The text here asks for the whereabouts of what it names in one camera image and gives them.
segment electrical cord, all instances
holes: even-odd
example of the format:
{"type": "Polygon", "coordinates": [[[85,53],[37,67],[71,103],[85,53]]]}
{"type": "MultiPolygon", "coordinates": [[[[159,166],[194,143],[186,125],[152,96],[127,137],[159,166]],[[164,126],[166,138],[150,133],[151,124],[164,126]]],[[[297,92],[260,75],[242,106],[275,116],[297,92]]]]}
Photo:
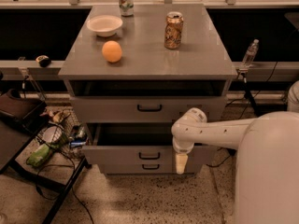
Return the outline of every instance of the electrical cord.
{"type": "Polygon", "coordinates": [[[88,210],[87,206],[83,203],[83,201],[81,201],[81,200],[78,198],[78,196],[76,195],[75,191],[73,190],[73,187],[72,187],[72,192],[73,192],[73,194],[74,194],[74,197],[78,200],[78,202],[85,208],[85,210],[86,210],[88,216],[89,216],[90,219],[91,219],[92,224],[94,224],[93,216],[91,215],[90,211],[88,210]]]}
{"type": "Polygon", "coordinates": [[[231,157],[231,155],[227,156],[222,162],[220,162],[219,164],[217,165],[209,165],[207,164],[206,166],[207,167],[210,167],[210,168],[219,168],[221,165],[224,164],[225,161],[227,161],[229,158],[231,157]]]}
{"type": "MultiPolygon", "coordinates": [[[[292,35],[293,35],[295,32],[299,32],[299,30],[298,30],[297,28],[294,29],[294,30],[292,30],[292,31],[290,32],[290,34],[288,35],[288,37],[285,39],[285,41],[284,41],[280,46],[282,46],[283,44],[285,44],[285,43],[292,37],[292,35]]],[[[272,71],[271,71],[271,74],[270,74],[270,76],[268,77],[268,79],[265,81],[265,83],[268,82],[268,81],[272,78],[272,76],[274,75],[274,72],[275,72],[277,66],[278,66],[278,61],[276,61],[275,65],[274,65],[274,67],[273,67],[273,69],[272,69],[272,71]]],[[[261,92],[261,91],[258,91],[258,92],[253,96],[253,98],[255,98],[260,92],[261,92]]],[[[238,119],[241,119],[241,118],[242,118],[242,116],[244,115],[244,113],[245,113],[246,109],[248,108],[248,106],[249,106],[249,102],[248,102],[247,105],[245,106],[244,110],[242,111],[242,113],[241,113],[241,115],[240,115],[240,117],[239,117],[238,119]]]]}
{"type": "MultiPolygon", "coordinates": [[[[54,166],[56,166],[56,167],[68,167],[68,168],[73,168],[73,173],[72,173],[72,175],[73,175],[73,174],[75,173],[75,171],[76,171],[76,166],[75,166],[75,163],[73,162],[73,160],[72,160],[70,157],[68,157],[67,154],[63,153],[59,148],[54,148],[54,147],[50,146],[47,142],[45,142],[45,141],[44,141],[40,136],[38,136],[38,135],[36,136],[36,140],[37,140],[37,142],[38,142],[40,145],[42,145],[42,144],[46,144],[49,148],[53,149],[55,152],[60,153],[60,154],[63,155],[66,159],[68,159],[68,160],[70,160],[70,161],[72,162],[72,165],[48,164],[48,165],[43,166],[41,169],[39,169],[38,172],[37,172],[37,174],[36,174],[36,191],[37,191],[37,193],[38,193],[39,195],[41,195],[44,199],[47,199],[47,200],[50,200],[50,201],[54,201],[54,200],[56,200],[56,199],[59,197],[60,194],[58,194],[56,197],[47,197],[47,196],[44,195],[44,193],[43,193],[41,187],[39,187],[38,184],[37,184],[37,182],[38,182],[38,178],[40,177],[40,172],[41,172],[42,170],[44,170],[46,167],[51,167],[51,166],[52,166],[52,167],[54,167],[54,166]]],[[[78,202],[84,207],[84,209],[86,210],[87,214],[88,214],[89,217],[90,217],[90,220],[91,220],[92,224],[94,224],[93,217],[92,217],[92,215],[91,215],[89,209],[88,209],[87,206],[83,203],[83,201],[81,201],[81,200],[78,198],[78,196],[76,195],[76,193],[75,193],[73,187],[72,187],[72,192],[73,192],[73,195],[75,196],[75,198],[77,199],[77,201],[78,201],[78,202]]]]}

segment gray cabinet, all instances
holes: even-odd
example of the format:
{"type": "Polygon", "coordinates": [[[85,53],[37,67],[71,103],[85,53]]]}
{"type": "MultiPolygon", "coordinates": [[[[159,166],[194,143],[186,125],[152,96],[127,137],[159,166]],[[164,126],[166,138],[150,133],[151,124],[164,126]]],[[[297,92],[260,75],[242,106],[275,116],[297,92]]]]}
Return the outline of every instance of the gray cabinet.
{"type": "MultiPolygon", "coordinates": [[[[107,13],[121,16],[118,6],[102,5],[88,19],[107,13]]],[[[134,16],[121,18],[122,28],[109,38],[84,24],[59,74],[92,141],[84,154],[104,174],[174,173],[173,122],[194,106],[219,120],[235,69],[203,5],[135,5],[134,16]],[[164,47],[172,10],[184,16],[176,50],[164,47]],[[117,63],[102,57],[108,40],[121,45],[117,63]]],[[[186,172],[199,172],[214,153],[196,144],[186,172]]]]}

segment speckled floor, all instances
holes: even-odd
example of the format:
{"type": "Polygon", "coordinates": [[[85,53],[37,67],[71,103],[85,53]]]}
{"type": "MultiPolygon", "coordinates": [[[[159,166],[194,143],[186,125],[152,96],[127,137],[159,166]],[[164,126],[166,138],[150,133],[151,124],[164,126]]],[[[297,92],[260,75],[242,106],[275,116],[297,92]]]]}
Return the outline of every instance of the speckled floor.
{"type": "MultiPolygon", "coordinates": [[[[223,119],[238,119],[243,108],[243,105],[228,106],[223,119]]],[[[248,117],[252,117],[250,108],[242,118],[248,117]]],[[[33,142],[18,157],[19,163],[31,171],[25,160],[37,146],[33,142]]],[[[228,156],[226,149],[220,149],[213,164],[228,156]]],[[[60,154],[55,154],[50,163],[70,164],[60,154]]],[[[71,173],[71,168],[49,168],[42,175],[65,182],[71,173]]],[[[231,156],[218,168],[204,165],[196,175],[104,176],[94,165],[83,170],[73,190],[86,204],[96,224],[233,224],[234,185],[235,156],[231,156]]],[[[0,187],[0,213],[7,215],[9,224],[42,223],[53,204],[36,192],[34,184],[24,181],[10,168],[0,175],[0,187]]],[[[47,197],[55,195],[47,189],[43,192],[47,197]]],[[[92,222],[70,191],[52,223],[92,222]]]]}

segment soda can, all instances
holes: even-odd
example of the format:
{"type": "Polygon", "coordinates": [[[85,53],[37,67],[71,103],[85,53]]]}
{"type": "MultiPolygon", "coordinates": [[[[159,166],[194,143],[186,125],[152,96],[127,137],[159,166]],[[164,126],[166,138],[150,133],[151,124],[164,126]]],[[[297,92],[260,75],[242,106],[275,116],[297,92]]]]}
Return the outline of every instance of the soda can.
{"type": "Polygon", "coordinates": [[[183,15],[180,12],[171,11],[167,14],[164,41],[167,49],[177,49],[179,47],[183,23],[183,15]]]}
{"type": "Polygon", "coordinates": [[[134,13],[133,0],[119,0],[120,11],[122,16],[132,16],[134,13]]]}

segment drawer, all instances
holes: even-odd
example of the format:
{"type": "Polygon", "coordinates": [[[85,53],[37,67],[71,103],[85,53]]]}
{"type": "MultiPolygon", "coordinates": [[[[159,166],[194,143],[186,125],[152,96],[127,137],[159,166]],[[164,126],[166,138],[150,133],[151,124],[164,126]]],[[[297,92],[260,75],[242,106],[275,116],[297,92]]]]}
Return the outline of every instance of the drawer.
{"type": "Polygon", "coordinates": [[[172,147],[86,146],[83,153],[89,164],[98,165],[171,165],[172,147]]]}
{"type": "Polygon", "coordinates": [[[192,152],[188,154],[188,163],[195,166],[210,164],[213,161],[217,147],[213,146],[194,146],[192,152]]]}
{"type": "Polygon", "coordinates": [[[171,164],[99,165],[100,172],[107,175],[119,174],[171,174],[171,164]]]}
{"type": "Polygon", "coordinates": [[[208,120],[221,118],[225,96],[196,98],[91,98],[72,97],[71,104],[81,122],[171,122],[191,107],[202,109],[208,120]]]}

